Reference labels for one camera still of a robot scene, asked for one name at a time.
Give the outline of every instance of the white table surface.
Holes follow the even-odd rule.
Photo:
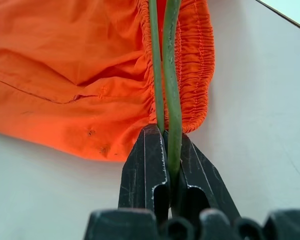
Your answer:
[[[300,208],[300,29],[254,0],[210,0],[216,69],[189,137],[239,212]],[[123,163],[91,162],[0,135],[0,240],[79,240],[116,208]]]

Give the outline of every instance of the gathered fabric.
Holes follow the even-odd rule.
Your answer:
[[[165,5],[157,0],[160,48]],[[156,123],[152,65],[149,0],[0,0],[0,133],[125,161]],[[207,115],[215,68],[207,0],[181,2],[175,67],[188,133]]]

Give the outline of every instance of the dark stain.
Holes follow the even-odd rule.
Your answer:
[[[21,114],[33,114],[33,113],[34,113],[33,111],[24,111]]]
[[[101,153],[103,156],[106,156],[107,153],[109,152],[109,150],[110,150],[110,146],[106,145],[106,146],[101,147],[99,153]]]
[[[94,135],[94,134],[96,134],[96,131],[95,130],[89,130],[88,131],[88,136],[92,136],[92,135]]]

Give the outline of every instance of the orange cloth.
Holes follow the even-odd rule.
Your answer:
[[[156,122],[148,1],[0,0],[0,133],[124,161]],[[207,0],[182,0],[175,56],[187,133],[207,114],[215,66]]]

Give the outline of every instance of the gray surface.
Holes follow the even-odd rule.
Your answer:
[[[210,0],[216,69],[190,138],[240,213],[300,208],[300,29],[253,0]],[[122,163],[88,162],[0,135],[0,240],[79,240],[115,208]]]

